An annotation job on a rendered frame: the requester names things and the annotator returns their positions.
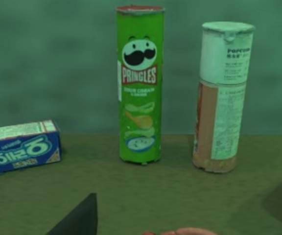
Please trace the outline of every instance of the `red can lid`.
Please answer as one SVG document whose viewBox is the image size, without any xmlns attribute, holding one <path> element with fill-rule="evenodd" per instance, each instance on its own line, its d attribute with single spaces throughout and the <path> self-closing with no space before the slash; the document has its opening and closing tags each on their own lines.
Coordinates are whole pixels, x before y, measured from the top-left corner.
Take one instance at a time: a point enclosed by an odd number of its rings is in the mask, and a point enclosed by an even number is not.
<svg viewBox="0 0 282 235">
<path fill-rule="evenodd" d="M 119 6 L 117 7 L 117 11 L 120 12 L 131 12 L 131 13 L 142 13 L 142 12 L 161 12 L 165 9 L 160 6 L 137 6 L 137 5 L 130 5 L 130 6 Z"/>
</svg>

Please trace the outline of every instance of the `black mustache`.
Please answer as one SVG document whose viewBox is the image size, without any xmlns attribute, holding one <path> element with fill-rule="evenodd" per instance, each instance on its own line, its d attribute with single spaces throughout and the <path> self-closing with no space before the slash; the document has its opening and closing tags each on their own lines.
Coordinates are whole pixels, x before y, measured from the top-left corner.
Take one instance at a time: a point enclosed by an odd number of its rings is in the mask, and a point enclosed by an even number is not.
<svg viewBox="0 0 282 235">
<path fill-rule="evenodd" d="M 152 59 L 155 56 L 155 53 L 155 49 L 146 49 L 145 52 L 136 50 L 129 55 L 124 54 L 124 59 L 127 64 L 135 66 L 141 64 L 145 58 Z"/>
</svg>

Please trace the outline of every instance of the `cookie illustration on box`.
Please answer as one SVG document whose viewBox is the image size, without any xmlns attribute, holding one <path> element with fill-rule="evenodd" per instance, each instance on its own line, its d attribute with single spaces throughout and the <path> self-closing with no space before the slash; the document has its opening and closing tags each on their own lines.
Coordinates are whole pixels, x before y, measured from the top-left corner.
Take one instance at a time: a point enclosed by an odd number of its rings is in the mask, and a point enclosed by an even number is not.
<svg viewBox="0 0 282 235">
<path fill-rule="evenodd" d="M 47 160 L 47 163 L 55 163 L 60 160 L 58 149 L 53 153 L 53 155 Z"/>
</svg>

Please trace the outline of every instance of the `bowl illustration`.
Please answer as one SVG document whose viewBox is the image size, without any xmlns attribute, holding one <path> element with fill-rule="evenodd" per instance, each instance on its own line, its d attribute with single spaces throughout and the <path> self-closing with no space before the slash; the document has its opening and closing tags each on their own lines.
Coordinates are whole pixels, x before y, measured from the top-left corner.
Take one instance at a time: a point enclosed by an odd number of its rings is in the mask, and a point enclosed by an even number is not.
<svg viewBox="0 0 282 235">
<path fill-rule="evenodd" d="M 126 145 L 130 150 L 136 153 L 142 153 L 149 150 L 154 145 L 154 142 L 155 136 L 138 136 L 126 140 Z"/>
</svg>

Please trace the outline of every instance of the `white plastic lid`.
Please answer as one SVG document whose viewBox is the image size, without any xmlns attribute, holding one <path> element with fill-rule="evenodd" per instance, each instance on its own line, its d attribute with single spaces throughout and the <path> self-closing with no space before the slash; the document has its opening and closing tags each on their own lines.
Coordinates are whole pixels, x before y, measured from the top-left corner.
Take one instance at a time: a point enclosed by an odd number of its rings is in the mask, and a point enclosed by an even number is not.
<svg viewBox="0 0 282 235">
<path fill-rule="evenodd" d="M 255 30 L 254 25 L 240 22 L 207 22 L 202 24 L 204 30 L 220 33 L 247 33 Z"/>
</svg>

